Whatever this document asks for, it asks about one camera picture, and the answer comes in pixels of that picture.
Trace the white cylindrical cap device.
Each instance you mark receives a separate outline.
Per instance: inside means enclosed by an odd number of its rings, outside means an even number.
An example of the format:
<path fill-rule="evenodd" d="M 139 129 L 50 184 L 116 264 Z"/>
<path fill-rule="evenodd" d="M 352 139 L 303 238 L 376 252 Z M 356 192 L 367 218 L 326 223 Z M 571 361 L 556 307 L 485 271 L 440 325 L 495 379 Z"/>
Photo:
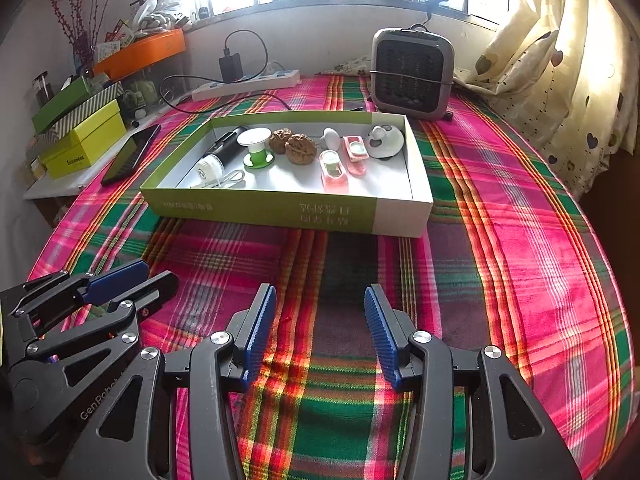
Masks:
<path fill-rule="evenodd" d="M 217 156 L 208 154 L 196 163 L 196 173 L 201 184 L 219 184 L 224 176 L 224 164 Z"/>

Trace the black rectangular device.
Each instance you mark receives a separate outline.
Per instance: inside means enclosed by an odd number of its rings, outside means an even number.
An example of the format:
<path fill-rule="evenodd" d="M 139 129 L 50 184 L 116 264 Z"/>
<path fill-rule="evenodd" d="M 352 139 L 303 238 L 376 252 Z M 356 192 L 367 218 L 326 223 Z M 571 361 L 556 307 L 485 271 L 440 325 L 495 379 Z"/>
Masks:
<path fill-rule="evenodd" d="M 224 133 L 207 150 L 206 154 L 217 157 L 221 165 L 227 167 L 244 150 L 244 146 L 239 144 L 238 136 L 246 130 L 247 128 L 244 126 L 237 126 L 232 131 Z"/>

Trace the white disc green base massager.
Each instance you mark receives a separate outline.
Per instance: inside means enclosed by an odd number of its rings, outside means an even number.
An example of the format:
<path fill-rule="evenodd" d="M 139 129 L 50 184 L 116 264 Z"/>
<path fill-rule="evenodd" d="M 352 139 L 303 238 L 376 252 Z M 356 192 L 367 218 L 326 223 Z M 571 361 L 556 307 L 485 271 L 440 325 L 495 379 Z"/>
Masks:
<path fill-rule="evenodd" d="M 266 127 L 246 129 L 238 135 L 236 142 L 247 148 L 247 154 L 243 158 L 245 168 L 267 168 L 273 162 L 274 155 L 268 150 L 270 136 L 271 130 Z"/>

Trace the brown walnut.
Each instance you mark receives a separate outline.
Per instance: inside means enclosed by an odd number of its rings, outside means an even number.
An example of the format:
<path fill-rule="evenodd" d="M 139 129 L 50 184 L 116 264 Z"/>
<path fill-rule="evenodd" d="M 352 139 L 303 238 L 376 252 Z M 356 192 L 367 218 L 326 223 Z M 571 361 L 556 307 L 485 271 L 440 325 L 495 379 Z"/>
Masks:
<path fill-rule="evenodd" d="M 285 141 L 285 155 L 294 165 L 309 165 L 317 156 L 316 144 L 304 134 L 293 133 Z"/>
<path fill-rule="evenodd" d="M 292 134 L 292 130 L 289 128 L 272 130 L 268 141 L 270 150 L 274 154 L 283 155 L 286 151 L 286 142 Z"/>

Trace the pink clip green pad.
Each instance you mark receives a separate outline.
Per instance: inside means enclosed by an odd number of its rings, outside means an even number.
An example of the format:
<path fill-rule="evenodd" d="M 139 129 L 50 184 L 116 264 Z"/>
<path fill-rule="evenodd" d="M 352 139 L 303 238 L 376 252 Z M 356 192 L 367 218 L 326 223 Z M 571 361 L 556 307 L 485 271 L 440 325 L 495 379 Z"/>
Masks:
<path fill-rule="evenodd" d="M 346 169 L 336 151 L 321 152 L 319 164 L 320 178 L 326 192 L 345 192 L 348 189 Z"/>
<path fill-rule="evenodd" d="M 343 151 L 346 156 L 345 167 L 355 177 L 362 177 L 367 173 L 366 161 L 369 153 L 361 136 L 343 136 Z"/>

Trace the grey dome panda toy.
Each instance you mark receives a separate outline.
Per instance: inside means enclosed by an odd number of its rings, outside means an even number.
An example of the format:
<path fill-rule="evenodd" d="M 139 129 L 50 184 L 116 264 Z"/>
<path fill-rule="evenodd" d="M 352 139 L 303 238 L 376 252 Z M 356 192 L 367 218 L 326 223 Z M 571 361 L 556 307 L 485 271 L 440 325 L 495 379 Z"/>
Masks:
<path fill-rule="evenodd" d="M 401 130 L 389 124 L 376 125 L 364 138 L 364 146 L 370 157 L 386 160 L 401 152 L 405 136 Z"/>

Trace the small white mushroom knob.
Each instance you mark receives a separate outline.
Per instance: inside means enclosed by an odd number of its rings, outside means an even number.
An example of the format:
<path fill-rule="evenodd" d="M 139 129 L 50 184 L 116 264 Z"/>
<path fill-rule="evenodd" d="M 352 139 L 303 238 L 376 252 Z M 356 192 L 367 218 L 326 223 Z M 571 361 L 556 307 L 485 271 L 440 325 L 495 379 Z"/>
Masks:
<path fill-rule="evenodd" d="M 325 128 L 320 144 L 327 150 L 337 152 L 341 147 L 341 137 L 333 128 Z"/>

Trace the black smartphone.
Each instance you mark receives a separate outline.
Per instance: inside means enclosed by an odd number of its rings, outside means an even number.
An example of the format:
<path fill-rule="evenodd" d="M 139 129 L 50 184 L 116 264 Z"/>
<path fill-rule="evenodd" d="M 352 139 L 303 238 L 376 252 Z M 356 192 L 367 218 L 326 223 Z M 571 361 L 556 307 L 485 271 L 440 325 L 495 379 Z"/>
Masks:
<path fill-rule="evenodd" d="M 134 133 L 116 154 L 104 174 L 101 185 L 107 186 L 131 177 L 139 168 L 161 125 L 149 126 Z"/>

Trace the yellow green box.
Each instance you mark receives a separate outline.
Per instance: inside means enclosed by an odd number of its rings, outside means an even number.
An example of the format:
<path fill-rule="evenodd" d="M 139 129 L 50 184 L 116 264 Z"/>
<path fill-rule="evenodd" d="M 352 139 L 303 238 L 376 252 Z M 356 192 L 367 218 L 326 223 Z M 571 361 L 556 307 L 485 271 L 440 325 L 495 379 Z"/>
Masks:
<path fill-rule="evenodd" d="M 125 133 L 119 102 L 111 100 L 57 140 L 39 160 L 52 179 L 59 179 L 91 167 Z"/>

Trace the green striped box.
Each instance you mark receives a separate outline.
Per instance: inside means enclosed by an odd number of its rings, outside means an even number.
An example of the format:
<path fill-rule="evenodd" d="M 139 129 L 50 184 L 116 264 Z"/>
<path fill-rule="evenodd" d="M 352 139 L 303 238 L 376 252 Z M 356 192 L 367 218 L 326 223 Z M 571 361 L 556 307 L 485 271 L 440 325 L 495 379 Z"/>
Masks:
<path fill-rule="evenodd" d="M 32 116 L 36 136 L 60 140 L 70 130 L 124 94 L 122 84 L 107 81 L 94 90 L 87 78 L 79 76 Z"/>

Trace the white power strip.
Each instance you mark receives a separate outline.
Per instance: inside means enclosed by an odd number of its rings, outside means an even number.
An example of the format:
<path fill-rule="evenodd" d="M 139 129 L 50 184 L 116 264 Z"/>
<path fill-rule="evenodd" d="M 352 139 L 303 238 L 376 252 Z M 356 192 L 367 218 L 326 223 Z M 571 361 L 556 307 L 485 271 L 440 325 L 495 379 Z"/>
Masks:
<path fill-rule="evenodd" d="M 255 79 L 232 82 L 231 84 L 208 82 L 194 89 L 191 98 L 194 102 L 201 102 L 223 96 L 235 96 L 240 93 L 293 88 L 299 83 L 299 70 L 278 70 L 270 75 L 260 75 Z"/>

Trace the black charger adapter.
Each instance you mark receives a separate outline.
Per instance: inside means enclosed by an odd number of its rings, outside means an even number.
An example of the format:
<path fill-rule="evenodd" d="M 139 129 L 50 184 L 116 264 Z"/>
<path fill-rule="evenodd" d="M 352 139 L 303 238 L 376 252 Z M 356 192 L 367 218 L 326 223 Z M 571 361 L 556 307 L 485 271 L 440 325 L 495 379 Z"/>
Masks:
<path fill-rule="evenodd" d="M 224 48 L 224 55 L 218 60 L 222 81 L 225 84 L 241 80 L 244 77 L 241 55 Z"/>

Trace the orange tray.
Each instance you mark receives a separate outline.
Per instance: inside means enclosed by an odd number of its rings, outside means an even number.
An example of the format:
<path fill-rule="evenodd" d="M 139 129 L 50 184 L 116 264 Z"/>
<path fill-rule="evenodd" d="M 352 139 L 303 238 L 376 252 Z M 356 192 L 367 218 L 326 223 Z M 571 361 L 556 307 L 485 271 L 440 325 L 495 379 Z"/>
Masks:
<path fill-rule="evenodd" d="M 121 80 L 185 50 L 183 31 L 175 29 L 133 42 L 96 63 L 93 73 L 105 74 L 109 80 Z"/>

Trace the cream heart pattern curtain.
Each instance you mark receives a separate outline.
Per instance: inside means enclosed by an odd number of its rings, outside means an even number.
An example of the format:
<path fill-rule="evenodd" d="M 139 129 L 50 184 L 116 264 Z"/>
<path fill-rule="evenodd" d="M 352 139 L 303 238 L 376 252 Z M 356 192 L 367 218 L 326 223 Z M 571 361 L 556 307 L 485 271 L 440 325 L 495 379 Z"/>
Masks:
<path fill-rule="evenodd" d="M 454 81 L 525 136 L 575 198 L 639 127 L 639 41 L 608 0 L 515 0 Z"/>

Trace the grey portable heater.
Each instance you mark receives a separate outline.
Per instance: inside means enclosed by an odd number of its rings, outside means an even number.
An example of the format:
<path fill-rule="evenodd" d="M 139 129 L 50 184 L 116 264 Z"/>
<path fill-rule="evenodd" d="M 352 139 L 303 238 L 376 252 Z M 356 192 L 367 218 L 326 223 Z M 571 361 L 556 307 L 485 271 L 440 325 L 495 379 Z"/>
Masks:
<path fill-rule="evenodd" d="M 454 85 L 454 46 L 424 28 L 383 28 L 373 37 L 370 74 L 379 110 L 442 119 Z"/>

